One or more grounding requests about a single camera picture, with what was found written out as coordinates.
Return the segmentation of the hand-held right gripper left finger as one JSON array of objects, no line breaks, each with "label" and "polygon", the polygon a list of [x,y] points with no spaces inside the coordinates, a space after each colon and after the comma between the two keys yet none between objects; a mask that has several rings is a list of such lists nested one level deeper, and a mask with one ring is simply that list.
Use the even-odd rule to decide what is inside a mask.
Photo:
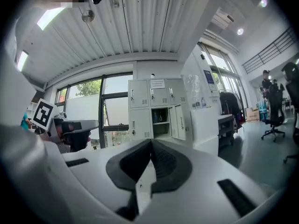
[{"label": "hand-held right gripper left finger", "polygon": [[71,175],[68,204],[74,221],[151,221],[151,140],[64,154]]}]

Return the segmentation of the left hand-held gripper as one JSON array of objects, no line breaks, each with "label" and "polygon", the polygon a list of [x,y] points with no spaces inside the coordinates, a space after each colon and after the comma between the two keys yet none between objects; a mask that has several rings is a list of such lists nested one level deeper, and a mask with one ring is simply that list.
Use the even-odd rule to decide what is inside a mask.
[{"label": "left hand-held gripper", "polygon": [[40,99],[35,109],[32,123],[35,133],[43,139],[55,143],[60,153],[70,153],[70,145],[65,144],[62,134],[89,132],[99,127],[98,120],[66,120],[66,113],[44,99]]}]

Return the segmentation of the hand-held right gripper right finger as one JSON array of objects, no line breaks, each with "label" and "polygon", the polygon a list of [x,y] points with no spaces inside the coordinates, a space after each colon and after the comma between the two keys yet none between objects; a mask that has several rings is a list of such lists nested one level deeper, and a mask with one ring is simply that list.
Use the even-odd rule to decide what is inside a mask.
[{"label": "hand-held right gripper right finger", "polygon": [[192,172],[177,190],[153,194],[136,218],[138,224],[254,224],[260,220],[259,211],[268,197],[252,179],[212,154],[161,143],[188,157]]}]

